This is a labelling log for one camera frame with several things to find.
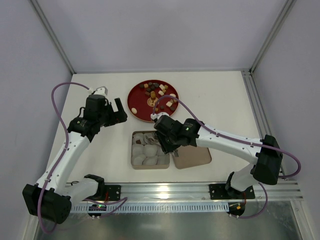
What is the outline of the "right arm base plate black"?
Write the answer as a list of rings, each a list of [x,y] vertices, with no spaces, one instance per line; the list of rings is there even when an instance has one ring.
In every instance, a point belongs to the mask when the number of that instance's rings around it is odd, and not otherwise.
[[[212,183],[208,185],[211,200],[253,200],[256,198],[253,186],[248,187],[245,191],[226,190],[225,183]]]

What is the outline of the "metal tongs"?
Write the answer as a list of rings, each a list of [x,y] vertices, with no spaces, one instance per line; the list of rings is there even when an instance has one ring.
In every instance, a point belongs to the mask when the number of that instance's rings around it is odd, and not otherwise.
[[[156,138],[153,137],[153,135],[147,135],[145,134],[143,137],[145,143],[147,145],[155,145],[157,146],[157,155],[158,156],[164,156],[166,155],[163,151],[162,151],[162,147],[160,145],[160,143],[158,142],[158,140]],[[168,154],[172,155],[173,157],[179,157],[179,153],[177,150],[174,150],[173,152],[169,152]]]

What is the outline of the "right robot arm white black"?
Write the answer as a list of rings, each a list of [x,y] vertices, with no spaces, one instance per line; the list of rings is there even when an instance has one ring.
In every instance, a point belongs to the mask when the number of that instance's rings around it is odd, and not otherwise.
[[[233,171],[226,181],[225,191],[230,198],[241,198],[256,183],[270,186],[278,183],[283,154],[273,136],[266,135],[263,139],[243,137],[218,131],[193,118],[181,123],[166,114],[152,114],[151,119],[166,154],[181,146],[193,146],[218,150],[247,161],[246,167]]]

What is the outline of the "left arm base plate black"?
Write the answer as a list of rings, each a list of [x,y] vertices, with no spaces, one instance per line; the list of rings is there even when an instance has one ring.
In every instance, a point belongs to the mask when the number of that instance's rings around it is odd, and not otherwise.
[[[121,199],[121,185],[106,184],[104,186],[103,200],[105,202],[118,201]]]

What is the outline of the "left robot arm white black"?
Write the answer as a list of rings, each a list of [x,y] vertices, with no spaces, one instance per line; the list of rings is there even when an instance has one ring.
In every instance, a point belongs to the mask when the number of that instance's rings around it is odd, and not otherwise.
[[[34,185],[27,184],[22,195],[31,215],[40,221],[62,224],[73,206],[87,198],[99,199],[105,193],[103,177],[87,174],[74,186],[66,187],[67,180],[78,159],[102,127],[127,121],[127,114],[119,98],[115,98],[117,111],[101,94],[90,94],[84,107],[66,129],[64,144],[57,156]]]

